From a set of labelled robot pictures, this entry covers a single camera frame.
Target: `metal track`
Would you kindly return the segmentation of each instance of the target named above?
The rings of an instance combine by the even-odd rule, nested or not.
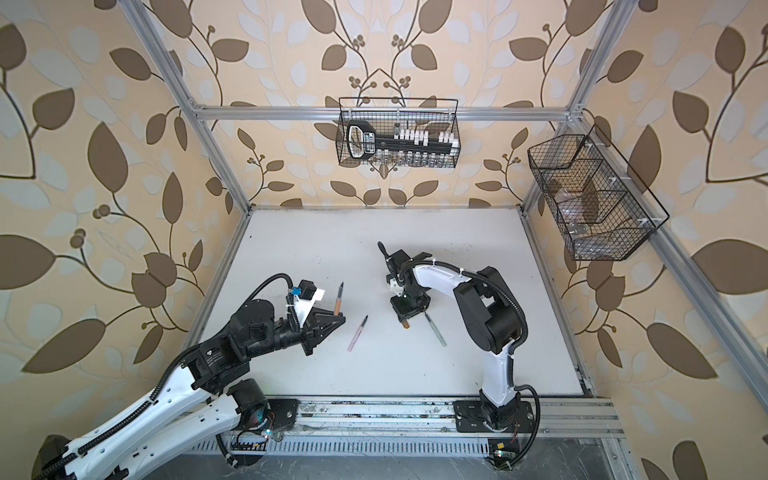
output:
[[[380,108],[394,111],[396,108]],[[338,120],[338,108],[325,107],[205,107],[194,113],[200,120]],[[463,107],[456,111],[460,121],[564,121],[566,108]]]

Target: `black wire basket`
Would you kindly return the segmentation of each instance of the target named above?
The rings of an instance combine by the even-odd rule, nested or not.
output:
[[[626,260],[669,213],[618,149],[627,171],[617,173],[606,161],[601,147],[610,142],[594,131],[535,145],[528,161],[573,259]],[[648,211],[632,190],[648,194],[663,213]]]
[[[457,107],[447,98],[340,98],[339,165],[455,168],[462,149]]]

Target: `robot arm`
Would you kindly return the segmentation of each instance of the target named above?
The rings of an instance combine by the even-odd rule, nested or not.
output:
[[[255,297],[280,278],[288,283],[288,315],[275,321],[272,303]],[[307,280],[293,288],[284,273],[267,279],[216,335],[180,353],[147,395],[82,437],[43,445],[35,480],[141,478],[202,438],[259,425],[270,407],[256,381],[225,388],[250,371],[253,357],[299,343],[311,355],[343,325],[343,316],[314,306],[323,292]],[[212,401],[176,419],[207,399]]]

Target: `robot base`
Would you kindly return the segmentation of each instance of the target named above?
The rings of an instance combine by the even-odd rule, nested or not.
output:
[[[533,409],[529,402],[520,400],[519,393],[510,403],[497,407],[481,391],[479,400],[458,400],[453,410],[456,430],[461,433],[513,433],[516,429],[518,433],[533,432]]]

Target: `floor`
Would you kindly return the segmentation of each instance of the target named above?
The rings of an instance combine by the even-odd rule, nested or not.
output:
[[[203,339],[272,274],[288,273],[294,284],[312,280],[326,290],[318,306],[329,310],[343,281],[347,323],[310,358],[293,347],[251,361],[250,375],[267,395],[477,395],[482,351],[469,338],[455,299],[430,295],[429,313],[447,347],[423,315],[403,329],[389,305],[392,294],[378,240],[390,253],[425,251],[468,270],[497,268],[525,311],[530,330],[517,351],[516,383],[530,383],[540,395],[582,394],[516,210],[257,210]],[[285,314],[284,291],[284,283],[275,282],[260,296],[273,302],[278,316]],[[365,330],[348,353],[365,315]]]
[[[221,455],[182,455],[147,480],[612,480],[604,450],[571,439],[538,439],[513,472],[475,458],[267,456],[233,470]]]

